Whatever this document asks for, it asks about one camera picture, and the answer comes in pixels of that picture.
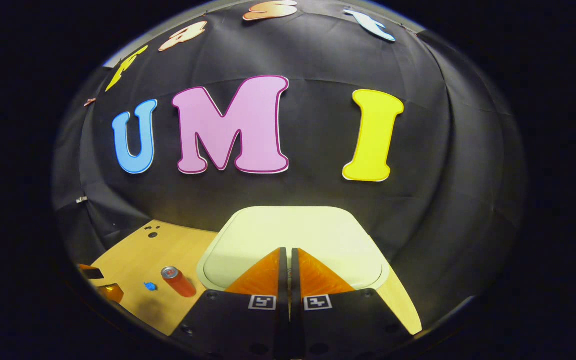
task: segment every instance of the pink letter m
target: pink letter m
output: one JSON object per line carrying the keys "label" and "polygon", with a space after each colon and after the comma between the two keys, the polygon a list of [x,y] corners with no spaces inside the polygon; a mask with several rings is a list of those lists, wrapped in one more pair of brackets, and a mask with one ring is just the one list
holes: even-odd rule
{"label": "pink letter m", "polygon": [[181,160],[184,174],[206,171],[208,162],[199,155],[199,142],[220,171],[226,169],[235,139],[240,136],[241,151],[235,159],[240,171],[276,174],[288,169],[288,158],[279,141],[279,96],[288,89],[288,79],[264,75],[246,79],[230,102],[226,115],[204,87],[176,94],[172,104],[179,110]]}

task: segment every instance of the table surface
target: table surface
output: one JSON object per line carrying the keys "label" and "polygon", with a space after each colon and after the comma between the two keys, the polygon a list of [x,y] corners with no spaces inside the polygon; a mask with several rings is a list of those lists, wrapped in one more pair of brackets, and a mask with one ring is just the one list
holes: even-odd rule
{"label": "table surface", "polygon": [[[217,234],[154,219],[101,255],[91,266],[101,270],[103,278],[89,281],[96,287],[119,284],[124,292],[121,306],[169,336],[206,291],[197,277],[197,264]],[[197,289],[195,296],[180,296],[164,282],[161,271],[168,266],[186,276]],[[150,291],[144,283],[154,283],[157,289]],[[415,306],[392,268],[377,293],[409,333],[422,330]]]}

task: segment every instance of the soda can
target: soda can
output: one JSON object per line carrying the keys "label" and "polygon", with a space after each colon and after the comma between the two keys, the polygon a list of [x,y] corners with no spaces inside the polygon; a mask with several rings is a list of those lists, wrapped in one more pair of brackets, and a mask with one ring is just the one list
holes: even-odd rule
{"label": "soda can", "polygon": [[188,281],[184,274],[174,266],[166,266],[161,271],[164,281],[170,285],[174,291],[183,297],[193,297],[197,294],[197,289]]}

